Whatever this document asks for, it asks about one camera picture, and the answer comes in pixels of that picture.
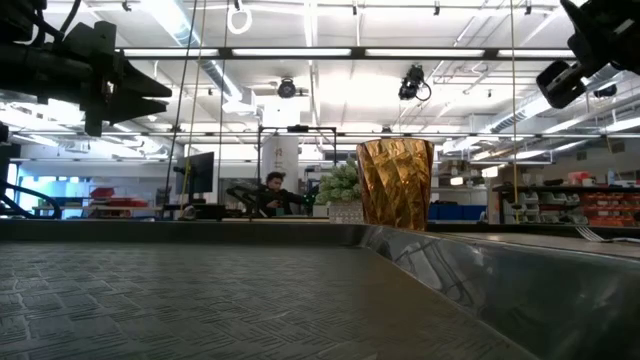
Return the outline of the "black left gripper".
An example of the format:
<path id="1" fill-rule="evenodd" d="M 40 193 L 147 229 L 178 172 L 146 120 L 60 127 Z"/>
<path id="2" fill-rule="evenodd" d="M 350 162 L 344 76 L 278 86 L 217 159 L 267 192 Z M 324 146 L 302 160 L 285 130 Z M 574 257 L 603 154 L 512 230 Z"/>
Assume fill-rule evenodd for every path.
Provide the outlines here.
<path id="1" fill-rule="evenodd" d="M 108 83 L 118 77 L 116 54 L 117 27 L 107 21 L 95 22 L 93 26 L 78 23 L 62 42 L 73 60 L 88 66 L 79 76 L 77 96 L 84 112 L 85 132 L 89 136 L 102 135 L 102 123 L 107 119 L 116 124 L 147 115 L 165 112 L 167 103 L 145 98 L 119 99 L 110 105 L 113 91 Z M 123 86 L 142 97 L 169 98 L 172 90 L 147 76 L 128 60 L 123 67 Z"/>

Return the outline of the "fork with orange handle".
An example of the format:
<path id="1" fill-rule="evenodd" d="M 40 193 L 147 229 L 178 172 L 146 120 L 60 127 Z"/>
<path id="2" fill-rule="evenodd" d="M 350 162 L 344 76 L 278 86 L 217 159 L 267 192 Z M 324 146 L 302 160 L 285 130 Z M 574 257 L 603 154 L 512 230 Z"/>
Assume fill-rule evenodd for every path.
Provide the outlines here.
<path id="1" fill-rule="evenodd" d="M 640 244 L 640 239 L 638 238 L 629 238 L 629 237 L 617 237 L 617 238 L 604 238 L 594 231 L 589 229 L 588 227 L 578 226 L 575 230 L 586 240 L 591 242 L 599 242 L 599 243 L 614 243 L 614 242 L 627 242 L 627 243 L 635 243 Z"/>

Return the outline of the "black textured serving tray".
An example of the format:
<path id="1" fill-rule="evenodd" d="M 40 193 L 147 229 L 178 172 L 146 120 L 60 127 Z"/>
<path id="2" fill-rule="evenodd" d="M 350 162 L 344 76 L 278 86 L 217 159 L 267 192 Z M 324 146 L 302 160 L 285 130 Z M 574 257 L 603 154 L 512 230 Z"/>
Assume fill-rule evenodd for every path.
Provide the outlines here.
<path id="1" fill-rule="evenodd" d="M 0 220 L 0 360 L 640 360 L 640 244 Z"/>

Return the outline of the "amber faceted plastic cup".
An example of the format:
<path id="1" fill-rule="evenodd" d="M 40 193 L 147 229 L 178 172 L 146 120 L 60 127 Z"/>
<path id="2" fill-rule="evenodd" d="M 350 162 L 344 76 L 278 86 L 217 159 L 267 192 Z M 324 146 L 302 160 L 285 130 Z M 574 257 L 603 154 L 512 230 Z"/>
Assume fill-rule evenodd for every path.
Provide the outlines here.
<path id="1" fill-rule="evenodd" d="M 427 229 L 434 145 L 417 138 L 382 138 L 356 148 L 364 221 Z"/>

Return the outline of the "black computer monitor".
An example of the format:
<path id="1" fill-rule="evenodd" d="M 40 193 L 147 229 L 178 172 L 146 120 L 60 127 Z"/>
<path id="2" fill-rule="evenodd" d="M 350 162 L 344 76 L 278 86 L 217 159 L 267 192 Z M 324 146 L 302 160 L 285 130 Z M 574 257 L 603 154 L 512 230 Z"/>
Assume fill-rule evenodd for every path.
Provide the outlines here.
<path id="1" fill-rule="evenodd" d="M 179 158 L 173 166 L 175 193 L 208 193 L 213 191 L 215 153 L 208 152 Z"/>

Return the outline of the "black overhead light bar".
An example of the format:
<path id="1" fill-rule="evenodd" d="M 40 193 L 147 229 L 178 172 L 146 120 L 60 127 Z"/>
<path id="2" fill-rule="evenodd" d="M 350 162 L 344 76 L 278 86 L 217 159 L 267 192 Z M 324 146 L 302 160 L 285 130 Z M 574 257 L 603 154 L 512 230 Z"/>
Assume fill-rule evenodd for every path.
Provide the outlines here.
<path id="1" fill-rule="evenodd" d="M 569 49 L 556 48 L 384 48 L 384 47 L 241 47 L 241 48 L 180 48 L 180 47 L 123 47 L 124 55 L 133 60 L 479 60 L 552 61 L 574 60 Z"/>

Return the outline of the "red boxes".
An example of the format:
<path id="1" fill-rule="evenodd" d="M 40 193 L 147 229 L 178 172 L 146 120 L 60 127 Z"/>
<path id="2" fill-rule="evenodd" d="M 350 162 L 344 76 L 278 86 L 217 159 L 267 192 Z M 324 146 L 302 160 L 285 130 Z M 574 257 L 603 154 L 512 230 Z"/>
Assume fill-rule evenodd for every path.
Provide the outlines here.
<path id="1" fill-rule="evenodd" d="M 110 207 L 146 207 L 148 202 L 135 197 L 118 197 L 113 187 L 97 187 L 90 192 L 91 205 Z"/>

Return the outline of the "white pillar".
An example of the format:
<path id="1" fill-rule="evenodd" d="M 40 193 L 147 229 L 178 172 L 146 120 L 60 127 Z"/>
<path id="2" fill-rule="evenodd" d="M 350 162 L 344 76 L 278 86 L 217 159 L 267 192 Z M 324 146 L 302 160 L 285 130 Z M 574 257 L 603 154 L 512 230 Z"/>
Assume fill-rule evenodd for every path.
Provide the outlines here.
<path id="1" fill-rule="evenodd" d="M 273 136 L 261 146 L 261 174 L 279 172 L 285 180 L 298 177 L 299 138 L 293 136 Z"/>

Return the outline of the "person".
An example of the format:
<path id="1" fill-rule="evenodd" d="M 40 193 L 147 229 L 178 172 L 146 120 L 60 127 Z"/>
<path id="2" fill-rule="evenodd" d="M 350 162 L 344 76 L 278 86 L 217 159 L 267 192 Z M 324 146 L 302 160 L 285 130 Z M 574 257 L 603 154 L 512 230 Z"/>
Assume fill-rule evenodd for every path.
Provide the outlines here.
<path id="1" fill-rule="evenodd" d="M 303 197 L 282 187 L 285 174 L 271 172 L 267 175 L 266 184 L 258 188 L 257 205 L 267 217 L 292 215 L 292 204 L 302 205 Z"/>

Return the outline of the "shelf with orange bins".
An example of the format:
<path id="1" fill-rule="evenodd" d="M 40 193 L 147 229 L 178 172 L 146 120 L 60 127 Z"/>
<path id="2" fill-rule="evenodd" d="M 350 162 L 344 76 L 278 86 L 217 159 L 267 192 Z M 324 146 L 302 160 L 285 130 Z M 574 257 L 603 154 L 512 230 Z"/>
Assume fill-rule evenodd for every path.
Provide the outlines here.
<path id="1" fill-rule="evenodd" d="M 565 179 L 525 173 L 493 191 L 501 224 L 640 226 L 640 179 L 620 180 L 611 173 L 600 183 L 588 172 Z"/>

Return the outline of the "green potted plant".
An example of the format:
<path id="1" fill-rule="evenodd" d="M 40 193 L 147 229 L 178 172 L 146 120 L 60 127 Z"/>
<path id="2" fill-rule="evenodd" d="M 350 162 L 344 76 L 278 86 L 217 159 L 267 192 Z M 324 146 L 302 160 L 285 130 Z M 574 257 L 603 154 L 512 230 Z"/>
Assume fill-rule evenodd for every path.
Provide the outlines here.
<path id="1" fill-rule="evenodd" d="M 357 163 L 348 158 L 321 177 L 315 203 L 326 207 L 331 223 L 363 224 L 361 193 Z"/>

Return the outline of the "blue storage bins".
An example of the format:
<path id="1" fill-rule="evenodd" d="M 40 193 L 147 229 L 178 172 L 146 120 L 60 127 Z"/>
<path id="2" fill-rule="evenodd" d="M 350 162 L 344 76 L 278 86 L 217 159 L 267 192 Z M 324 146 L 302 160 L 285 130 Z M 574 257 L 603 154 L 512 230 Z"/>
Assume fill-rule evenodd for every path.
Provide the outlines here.
<path id="1" fill-rule="evenodd" d="M 431 203 L 429 221 L 479 221 L 486 205 L 460 205 L 457 203 Z"/>

